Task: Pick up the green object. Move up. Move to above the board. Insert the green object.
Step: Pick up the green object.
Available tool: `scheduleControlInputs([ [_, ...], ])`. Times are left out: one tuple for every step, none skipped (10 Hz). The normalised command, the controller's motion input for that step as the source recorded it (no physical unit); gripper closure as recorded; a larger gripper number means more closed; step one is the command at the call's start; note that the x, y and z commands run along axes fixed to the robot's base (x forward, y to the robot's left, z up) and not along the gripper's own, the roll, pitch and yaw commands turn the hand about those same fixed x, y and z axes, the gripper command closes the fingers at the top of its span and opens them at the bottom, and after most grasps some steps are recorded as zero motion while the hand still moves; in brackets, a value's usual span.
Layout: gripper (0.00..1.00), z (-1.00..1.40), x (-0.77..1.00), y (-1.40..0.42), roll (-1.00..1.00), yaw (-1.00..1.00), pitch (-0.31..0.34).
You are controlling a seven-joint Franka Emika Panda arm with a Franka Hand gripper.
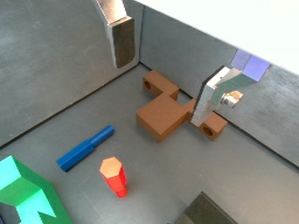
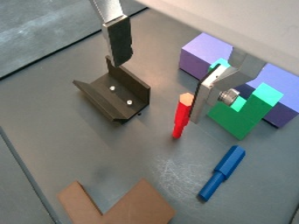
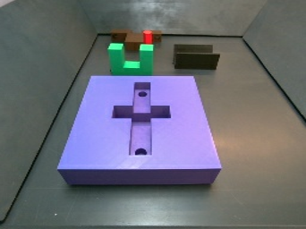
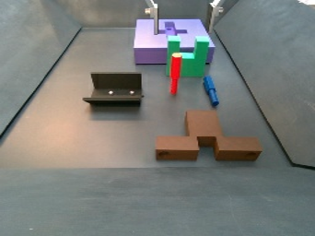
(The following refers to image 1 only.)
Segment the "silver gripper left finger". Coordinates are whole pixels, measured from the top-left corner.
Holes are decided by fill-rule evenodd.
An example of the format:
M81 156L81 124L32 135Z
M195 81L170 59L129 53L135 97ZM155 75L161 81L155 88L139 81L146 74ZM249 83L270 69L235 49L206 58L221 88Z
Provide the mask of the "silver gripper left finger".
M135 20L127 15L123 0L94 0L102 16L117 68L126 66L137 56Z

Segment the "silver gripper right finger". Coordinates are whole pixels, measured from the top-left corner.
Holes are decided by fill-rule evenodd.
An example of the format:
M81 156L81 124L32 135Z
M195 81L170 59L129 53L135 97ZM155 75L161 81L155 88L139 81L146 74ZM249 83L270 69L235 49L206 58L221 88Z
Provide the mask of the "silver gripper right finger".
M266 60L237 50L230 66L222 66L202 83L191 117L195 126L202 125L221 105L237 107L243 97L239 89L258 83L270 66Z

